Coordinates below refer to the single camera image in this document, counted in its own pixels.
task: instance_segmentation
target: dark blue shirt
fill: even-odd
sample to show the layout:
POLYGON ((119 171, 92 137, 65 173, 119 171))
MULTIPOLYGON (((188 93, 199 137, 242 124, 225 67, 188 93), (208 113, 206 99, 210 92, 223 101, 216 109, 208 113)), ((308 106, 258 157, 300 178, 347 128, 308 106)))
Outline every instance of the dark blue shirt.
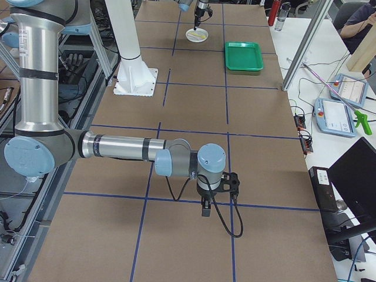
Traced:
MULTIPOLYGON (((375 9, 369 3, 364 4, 353 13, 353 15, 348 19, 345 25, 355 25, 356 23, 365 21, 374 12, 375 9)), ((372 25, 367 25, 362 31, 358 32, 353 37, 343 39, 343 42, 345 43, 350 54, 355 52, 355 50, 358 48, 359 44, 362 42, 371 28, 372 25)))

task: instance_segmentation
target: green plastic tray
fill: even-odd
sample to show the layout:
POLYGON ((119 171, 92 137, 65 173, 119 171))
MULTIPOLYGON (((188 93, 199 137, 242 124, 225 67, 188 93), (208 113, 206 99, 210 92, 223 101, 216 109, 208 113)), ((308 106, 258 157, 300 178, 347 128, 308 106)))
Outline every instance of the green plastic tray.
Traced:
POLYGON ((255 42, 226 42, 224 53, 231 71, 257 72, 264 68, 260 45, 255 42))

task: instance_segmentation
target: red bottle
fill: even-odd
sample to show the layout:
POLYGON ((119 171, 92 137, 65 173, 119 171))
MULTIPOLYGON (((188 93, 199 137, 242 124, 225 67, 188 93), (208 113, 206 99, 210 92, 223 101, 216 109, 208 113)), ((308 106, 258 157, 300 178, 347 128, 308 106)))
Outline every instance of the red bottle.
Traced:
POLYGON ((274 0, 273 6, 271 6, 271 11, 269 13, 269 19, 268 19, 269 26, 274 25, 274 21, 276 20, 276 16, 277 16, 278 10, 280 9, 280 6, 281 6, 281 0, 274 0))

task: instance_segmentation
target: white desk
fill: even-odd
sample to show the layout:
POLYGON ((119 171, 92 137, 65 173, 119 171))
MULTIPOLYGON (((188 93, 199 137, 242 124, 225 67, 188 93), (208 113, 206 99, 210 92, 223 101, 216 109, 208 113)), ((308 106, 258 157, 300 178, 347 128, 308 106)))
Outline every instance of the white desk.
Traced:
MULTIPOLYGON (((274 27, 270 28, 271 35, 273 38, 274 46, 278 55, 278 61, 281 68, 288 68, 290 63, 287 61, 287 58, 293 59, 296 53, 296 50, 306 32, 306 29, 310 23, 310 19, 298 19, 298 18, 287 18, 284 24, 283 30, 277 32, 274 30, 274 27)), ((343 44, 340 36, 333 27, 332 23, 329 20, 324 20, 319 29, 318 34, 314 38, 309 51, 306 54, 307 64, 314 63, 331 63, 333 61, 341 59, 344 55, 347 55, 348 51, 343 44)), ((337 73, 336 69, 340 67, 341 63, 338 65, 338 62, 330 65, 316 65, 311 68, 314 69, 320 76, 327 79, 327 81, 332 81, 333 76, 337 73)), ((281 69, 283 76, 286 75, 287 70, 281 69)), ((338 73, 349 74, 355 78, 364 78, 361 73, 349 72, 345 63, 342 65, 338 73)), ((307 78, 309 80, 318 82, 318 80, 308 71, 303 68, 299 69, 296 74, 296 77, 293 80, 289 90, 288 97, 294 99, 298 106, 303 108, 305 113, 311 113, 312 107, 298 98, 298 87, 300 78, 307 78)), ((300 97, 305 101, 314 104, 316 98, 319 96, 323 85, 315 85, 306 80, 301 80, 300 83, 300 97)), ((367 96, 376 98, 374 92, 371 88, 368 88, 367 96)), ((329 98, 328 89, 324 89, 320 95, 322 98, 329 98)), ((376 101, 367 99, 364 105, 364 109, 376 111, 376 101)), ((368 120, 376 119, 375 115, 361 111, 368 115, 368 120)), ((340 156, 343 155, 350 147, 353 145, 361 136, 365 138, 376 147, 376 123, 370 123, 373 135, 367 136, 364 134, 364 131, 361 126, 357 128, 358 136, 355 138, 346 138, 339 137, 335 135, 329 135, 321 133, 318 130, 315 120, 312 120, 311 115, 306 116, 306 125, 307 130, 313 136, 313 150, 314 153, 308 154, 306 158, 307 169, 312 166, 323 166, 330 167, 340 156)), ((349 217, 353 217, 352 213, 348 212, 349 217)), ((375 244, 371 240, 367 240, 367 243, 370 245, 371 250, 376 250, 375 244)), ((366 254, 367 262, 363 264, 358 264, 358 268, 366 268, 363 272, 353 271, 351 279, 352 281, 360 281, 360 278, 367 277, 373 280, 376 280, 376 256, 372 254, 366 254)), ((338 278, 347 279, 348 272, 350 270, 351 261, 345 260, 340 263, 334 261, 335 270, 337 272, 338 278)))

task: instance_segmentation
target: black monitor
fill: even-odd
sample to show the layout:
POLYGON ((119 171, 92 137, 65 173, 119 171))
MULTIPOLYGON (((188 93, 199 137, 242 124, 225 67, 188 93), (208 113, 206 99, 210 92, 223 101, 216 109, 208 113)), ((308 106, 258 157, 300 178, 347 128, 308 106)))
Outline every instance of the black monitor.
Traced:
POLYGON ((328 170, 329 179, 360 225, 328 236, 328 242, 368 233, 376 236, 376 149, 360 138, 328 170))

